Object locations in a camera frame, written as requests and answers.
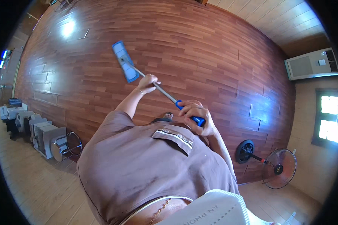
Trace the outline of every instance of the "mop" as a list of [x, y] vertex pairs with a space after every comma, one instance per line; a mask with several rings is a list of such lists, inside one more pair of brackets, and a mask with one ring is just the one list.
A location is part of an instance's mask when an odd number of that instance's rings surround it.
[[[118, 41], [117, 43], [113, 44], [112, 46], [114, 54], [116, 55], [119, 64], [121, 68], [123, 69], [124, 75], [128, 83], [135, 81], [139, 75], [142, 75], [145, 77], [145, 74], [143, 74], [140, 70], [135, 68], [133, 61], [129, 57], [125, 47], [124, 43], [122, 41]], [[168, 92], [166, 92], [162, 87], [159, 86], [156, 82], [153, 83], [153, 85], [163, 93], [166, 97], [168, 97], [180, 110], [183, 108], [181, 106], [178, 106], [178, 102], [181, 102], [181, 100], [176, 100], [173, 96], [171, 96]], [[205, 119], [197, 116], [192, 116], [190, 119], [194, 120], [198, 126], [202, 127], [205, 124]]]

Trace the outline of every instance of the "bracelet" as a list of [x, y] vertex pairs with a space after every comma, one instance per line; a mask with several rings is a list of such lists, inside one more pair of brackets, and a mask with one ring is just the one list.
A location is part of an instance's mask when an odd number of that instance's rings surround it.
[[138, 91], [140, 91], [140, 94], [142, 94], [142, 95], [145, 95], [145, 93], [142, 91], [142, 90], [140, 90], [140, 89], [138, 89], [138, 88], [136, 88]]

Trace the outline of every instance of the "light fixture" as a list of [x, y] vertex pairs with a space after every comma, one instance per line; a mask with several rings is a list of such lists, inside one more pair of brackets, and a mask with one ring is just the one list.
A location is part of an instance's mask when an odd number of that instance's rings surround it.
[[3, 58], [6, 58], [6, 53], [7, 53], [7, 52], [8, 52], [8, 51], [5, 50], [5, 52], [4, 52], [3, 55], [2, 55]]

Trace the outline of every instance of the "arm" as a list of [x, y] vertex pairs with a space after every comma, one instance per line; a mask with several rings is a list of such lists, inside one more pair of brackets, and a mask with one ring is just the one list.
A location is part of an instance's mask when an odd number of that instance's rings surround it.
[[[185, 116], [184, 123], [188, 125], [195, 133], [208, 138], [209, 147], [212, 151], [216, 152], [228, 165], [230, 173], [235, 177], [232, 159], [225, 143], [215, 127], [212, 116], [208, 109], [196, 100], [182, 101], [178, 103], [183, 109], [180, 111], [179, 116]], [[199, 127], [190, 117], [199, 116], [205, 119], [203, 127]]]
[[123, 111], [130, 116], [134, 117], [139, 100], [147, 93], [155, 90], [153, 82], [157, 82], [158, 78], [153, 74], [148, 74], [142, 78], [139, 85], [117, 106], [115, 110]]
[[215, 134], [207, 136], [207, 138], [211, 150], [215, 151], [218, 155], [220, 155], [220, 157], [224, 159], [224, 161], [229, 167], [230, 173], [232, 175], [235, 175], [232, 159], [230, 158], [229, 152], [224, 144], [224, 141], [220, 133], [217, 131]]

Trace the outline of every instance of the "blue mop pad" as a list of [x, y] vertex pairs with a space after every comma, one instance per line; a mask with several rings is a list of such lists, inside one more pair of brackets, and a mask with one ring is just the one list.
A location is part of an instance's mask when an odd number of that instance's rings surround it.
[[124, 47], [123, 41], [118, 41], [117, 43], [112, 45], [114, 54], [116, 55], [121, 68], [124, 71], [124, 75], [128, 83], [135, 81], [139, 77], [139, 73], [135, 71], [133, 68], [126, 65], [125, 62], [119, 60], [120, 58], [126, 59], [128, 62], [130, 62], [131, 65], [134, 66], [133, 61], [129, 57], [128, 53], [126, 52], [126, 49]]

